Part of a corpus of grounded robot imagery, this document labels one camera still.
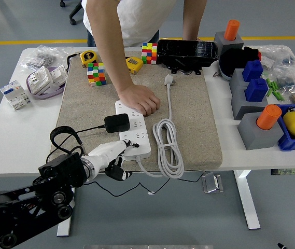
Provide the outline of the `person's right hand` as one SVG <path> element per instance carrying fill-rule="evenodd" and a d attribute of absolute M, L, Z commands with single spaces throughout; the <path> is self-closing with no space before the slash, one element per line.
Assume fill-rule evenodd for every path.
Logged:
<path fill-rule="evenodd" d="M 121 102 L 144 116 L 155 113 L 160 108 L 160 99 L 146 86 L 131 84 L 118 91 Z"/>

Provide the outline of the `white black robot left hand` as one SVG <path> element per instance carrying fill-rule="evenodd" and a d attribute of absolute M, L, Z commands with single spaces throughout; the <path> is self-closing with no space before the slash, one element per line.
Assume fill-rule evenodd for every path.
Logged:
<path fill-rule="evenodd" d="M 95 179 L 103 169 L 108 177 L 117 181 L 131 177 L 133 172 L 124 171 L 122 168 L 123 154 L 128 147 L 138 148 L 139 144 L 130 140 L 109 142 L 99 145 L 87 156 L 82 156 L 81 161 L 87 175 L 86 183 Z"/>

